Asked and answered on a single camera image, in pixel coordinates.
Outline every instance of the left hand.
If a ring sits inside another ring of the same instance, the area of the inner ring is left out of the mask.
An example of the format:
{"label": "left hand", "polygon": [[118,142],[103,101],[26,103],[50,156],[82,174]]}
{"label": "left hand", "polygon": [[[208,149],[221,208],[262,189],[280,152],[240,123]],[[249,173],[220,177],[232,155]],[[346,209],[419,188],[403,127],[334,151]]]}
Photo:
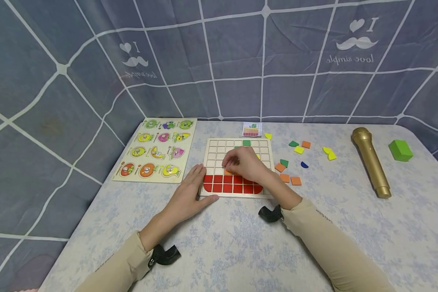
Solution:
{"label": "left hand", "polygon": [[177,187],[162,211],[169,220],[172,220],[174,225],[191,218],[219,199],[219,196],[211,195],[202,200],[196,200],[198,190],[203,184],[204,175],[206,175],[206,167],[203,164],[195,165]]}

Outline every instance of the blue fabric wall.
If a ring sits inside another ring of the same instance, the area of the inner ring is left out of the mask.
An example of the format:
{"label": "blue fabric wall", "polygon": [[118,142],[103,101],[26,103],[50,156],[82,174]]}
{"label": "blue fabric wall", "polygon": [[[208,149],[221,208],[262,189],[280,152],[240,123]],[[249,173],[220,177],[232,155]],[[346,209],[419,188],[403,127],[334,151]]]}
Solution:
{"label": "blue fabric wall", "polygon": [[396,124],[438,159],[438,0],[0,0],[0,291],[146,116]]}

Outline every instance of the table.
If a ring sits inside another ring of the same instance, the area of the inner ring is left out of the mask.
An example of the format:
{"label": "table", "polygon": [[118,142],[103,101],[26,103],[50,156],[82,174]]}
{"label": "table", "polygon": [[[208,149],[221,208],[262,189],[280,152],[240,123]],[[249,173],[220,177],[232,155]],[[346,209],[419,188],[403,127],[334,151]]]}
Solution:
{"label": "table", "polygon": [[[241,122],[198,122],[187,169],[203,162],[206,139],[239,137]],[[287,173],[302,178],[292,187],[350,236],[388,274],[397,291],[438,291],[438,162],[407,129],[364,125],[391,185],[392,197],[373,191],[350,135],[358,125],[263,123],[272,133],[274,160],[289,160]],[[407,163],[388,149],[406,140],[414,153]],[[292,140],[311,142],[299,155]],[[327,160],[322,147],[337,155]],[[305,161],[308,169],[300,162]],[[143,228],[176,185],[105,180],[40,292],[73,291],[134,231]],[[332,291],[314,259],[281,222],[258,217],[272,200],[220,198],[173,230],[163,243],[182,257],[156,265],[136,283],[138,291]]]}

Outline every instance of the gold microphone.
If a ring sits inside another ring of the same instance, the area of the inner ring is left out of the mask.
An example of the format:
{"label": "gold microphone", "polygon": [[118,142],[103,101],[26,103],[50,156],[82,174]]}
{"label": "gold microphone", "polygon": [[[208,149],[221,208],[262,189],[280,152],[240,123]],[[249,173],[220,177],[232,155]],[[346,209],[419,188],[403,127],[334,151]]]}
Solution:
{"label": "gold microphone", "polygon": [[363,164],[368,170],[370,181],[375,188],[376,195],[382,199],[391,197],[388,180],[384,175],[380,160],[376,155],[371,141],[371,133],[364,127],[358,127],[352,132],[352,140],[358,146]]}

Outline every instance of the black clip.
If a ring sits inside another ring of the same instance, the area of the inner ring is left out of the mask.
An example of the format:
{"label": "black clip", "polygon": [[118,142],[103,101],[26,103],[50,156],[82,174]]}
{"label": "black clip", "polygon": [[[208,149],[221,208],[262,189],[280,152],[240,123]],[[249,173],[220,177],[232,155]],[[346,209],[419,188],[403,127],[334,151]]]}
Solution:
{"label": "black clip", "polygon": [[177,247],[173,245],[167,251],[160,244],[154,247],[151,260],[149,260],[148,267],[151,268],[156,262],[163,266],[173,264],[179,257],[182,256]]}
{"label": "black clip", "polygon": [[281,213],[281,205],[277,205],[273,211],[263,206],[258,212],[258,215],[268,223],[273,223],[278,221],[279,219],[284,218]]}

